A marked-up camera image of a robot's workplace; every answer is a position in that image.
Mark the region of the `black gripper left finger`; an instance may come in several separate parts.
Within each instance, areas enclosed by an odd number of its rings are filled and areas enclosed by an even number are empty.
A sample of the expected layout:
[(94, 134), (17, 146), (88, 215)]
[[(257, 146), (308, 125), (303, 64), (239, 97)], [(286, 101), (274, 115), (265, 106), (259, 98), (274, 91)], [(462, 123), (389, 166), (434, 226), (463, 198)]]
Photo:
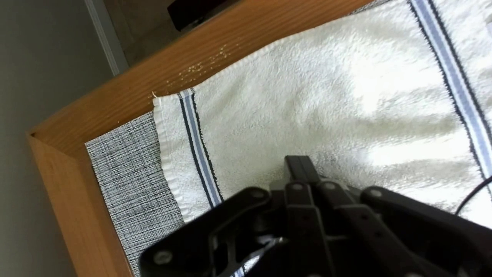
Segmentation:
[(280, 191), (242, 189), (146, 248), (142, 277), (232, 277), (280, 237), (282, 214)]

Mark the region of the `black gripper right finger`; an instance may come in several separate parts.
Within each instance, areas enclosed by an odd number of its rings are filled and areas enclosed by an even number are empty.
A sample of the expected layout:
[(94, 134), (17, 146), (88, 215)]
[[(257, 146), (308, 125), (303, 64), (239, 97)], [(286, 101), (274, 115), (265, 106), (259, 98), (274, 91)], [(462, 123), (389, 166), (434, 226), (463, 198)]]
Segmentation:
[(380, 186), (322, 177), (286, 158), (291, 274), (299, 277), (492, 277), (492, 231)]

